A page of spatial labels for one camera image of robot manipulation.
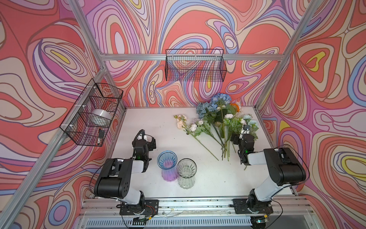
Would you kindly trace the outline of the blue purple glass vase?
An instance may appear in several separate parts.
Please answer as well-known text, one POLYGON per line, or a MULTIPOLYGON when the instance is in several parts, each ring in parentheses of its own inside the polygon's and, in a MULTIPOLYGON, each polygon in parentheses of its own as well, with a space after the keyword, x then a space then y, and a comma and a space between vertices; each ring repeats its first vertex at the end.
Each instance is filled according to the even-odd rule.
POLYGON ((157 164, 162 170, 162 178, 165 181, 172 182, 178 178, 177 156, 172 151, 164 151, 157 158, 157 164))

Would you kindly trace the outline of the peach rose flower stem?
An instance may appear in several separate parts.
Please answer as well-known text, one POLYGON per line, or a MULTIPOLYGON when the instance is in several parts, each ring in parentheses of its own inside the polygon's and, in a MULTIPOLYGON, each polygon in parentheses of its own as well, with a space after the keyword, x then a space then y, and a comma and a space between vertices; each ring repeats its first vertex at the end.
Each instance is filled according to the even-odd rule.
POLYGON ((188 119, 183 114, 176 114, 173 116, 176 120, 177 128, 183 130, 187 135, 192 136, 201 146, 203 146, 217 161, 219 160, 211 150, 206 147, 198 137, 202 134, 208 135, 214 141, 218 142, 217 139, 211 133, 211 127, 207 121, 203 119, 194 119, 191 123, 188 123, 188 119))

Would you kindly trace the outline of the blue hydrangea flower stem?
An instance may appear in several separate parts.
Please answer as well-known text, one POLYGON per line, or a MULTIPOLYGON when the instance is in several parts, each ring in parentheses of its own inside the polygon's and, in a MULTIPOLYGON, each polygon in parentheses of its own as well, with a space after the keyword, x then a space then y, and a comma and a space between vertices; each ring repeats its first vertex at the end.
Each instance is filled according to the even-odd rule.
POLYGON ((216 108, 214 129, 219 137, 222 146, 222 158, 226 156, 226 127, 224 124, 225 115, 230 112, 228 106, 231 104, 231 97, 227 94, 218 93, 211 98, 211 105, 216 108))

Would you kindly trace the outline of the clear ribbed glass vase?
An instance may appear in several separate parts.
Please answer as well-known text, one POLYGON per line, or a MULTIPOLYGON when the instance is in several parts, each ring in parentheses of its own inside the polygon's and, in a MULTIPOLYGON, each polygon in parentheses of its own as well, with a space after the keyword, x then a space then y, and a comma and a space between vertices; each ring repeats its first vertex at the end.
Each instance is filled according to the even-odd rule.
POLYGON ((196 163, 189 158, 181 159, 177 164, 178 184, 183 189, 190 189, 195 184, 196 163))

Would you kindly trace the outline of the white purple mixed bouquet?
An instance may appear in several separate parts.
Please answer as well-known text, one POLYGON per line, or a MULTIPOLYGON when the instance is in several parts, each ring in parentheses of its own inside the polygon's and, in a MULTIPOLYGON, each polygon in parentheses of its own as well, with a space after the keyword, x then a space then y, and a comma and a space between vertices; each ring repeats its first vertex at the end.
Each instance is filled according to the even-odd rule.
POLYGON ((222 143, 214 137, 213 133, 211 132, 211 127, 207 121, 203 119, 196 118, 188 125, 188 131, 193 136, 197 137, 201 134, 206 134, 210 136, 214 141, 216 141, 221 147, 222 143))

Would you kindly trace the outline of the teal rose flower stem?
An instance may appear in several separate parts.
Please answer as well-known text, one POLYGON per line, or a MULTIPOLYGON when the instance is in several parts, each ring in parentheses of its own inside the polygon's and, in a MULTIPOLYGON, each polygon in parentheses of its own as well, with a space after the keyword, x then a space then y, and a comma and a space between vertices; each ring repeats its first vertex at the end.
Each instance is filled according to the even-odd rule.
POLYGON ((199 119, 203 119, 208 122, 214 137, 219 140, 219 137, 214 129, 216 108, 211 105, 211 102, 200 103, 196 108, 196 113, 198 114, 199 119))

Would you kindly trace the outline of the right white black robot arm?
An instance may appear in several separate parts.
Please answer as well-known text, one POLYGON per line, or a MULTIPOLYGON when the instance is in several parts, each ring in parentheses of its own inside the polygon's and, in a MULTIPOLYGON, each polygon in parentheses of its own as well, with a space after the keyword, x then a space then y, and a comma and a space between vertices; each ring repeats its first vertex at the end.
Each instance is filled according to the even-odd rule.
POLYGON ((255 152, 254 136, 246 129, 240 134, 233 134, 230 140, 239 146, 241 164, 266 165, 269 172, 267 179, 250 191, 245 204, 234 204, 236 208, 244 207, 254 214, 267 210, 276 194, 307 179, 306 170, 290 148, 267 148, 255 152))

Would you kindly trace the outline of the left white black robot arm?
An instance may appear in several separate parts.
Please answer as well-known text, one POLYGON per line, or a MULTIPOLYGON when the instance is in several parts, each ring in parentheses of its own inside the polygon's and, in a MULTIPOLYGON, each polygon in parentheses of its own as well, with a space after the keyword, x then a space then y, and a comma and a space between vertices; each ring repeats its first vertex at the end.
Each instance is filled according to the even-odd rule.
POLYGON ((110 158, 106 160, 93 188, 97 197, 112 198, 127 206, 144 209, 144 193, 131 187, 131 176, 145 173, 151 158, 149 153, 156 149, 156 140, 144 132, 139 133, 132 141, 131 158, 110 158))

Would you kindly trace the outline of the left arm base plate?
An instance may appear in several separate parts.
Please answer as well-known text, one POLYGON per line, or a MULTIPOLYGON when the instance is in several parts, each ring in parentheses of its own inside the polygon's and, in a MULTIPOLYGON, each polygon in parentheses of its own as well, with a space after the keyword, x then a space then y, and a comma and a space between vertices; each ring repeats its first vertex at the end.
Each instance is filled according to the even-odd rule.
POLYGON ((121 216, 154 216, 158 214, 159 200, 148 199, 137 205, 118 204, 121 216))

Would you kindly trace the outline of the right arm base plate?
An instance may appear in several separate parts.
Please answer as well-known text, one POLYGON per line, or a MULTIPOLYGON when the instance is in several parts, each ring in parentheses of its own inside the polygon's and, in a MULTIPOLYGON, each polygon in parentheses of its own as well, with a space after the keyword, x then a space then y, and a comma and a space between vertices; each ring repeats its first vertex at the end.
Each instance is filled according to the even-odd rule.
POLYGON ((234 208, 236 214, 272 214, 273 208, 270 201, 261 202, 247 198, 235 198, 229 207, 234 208))

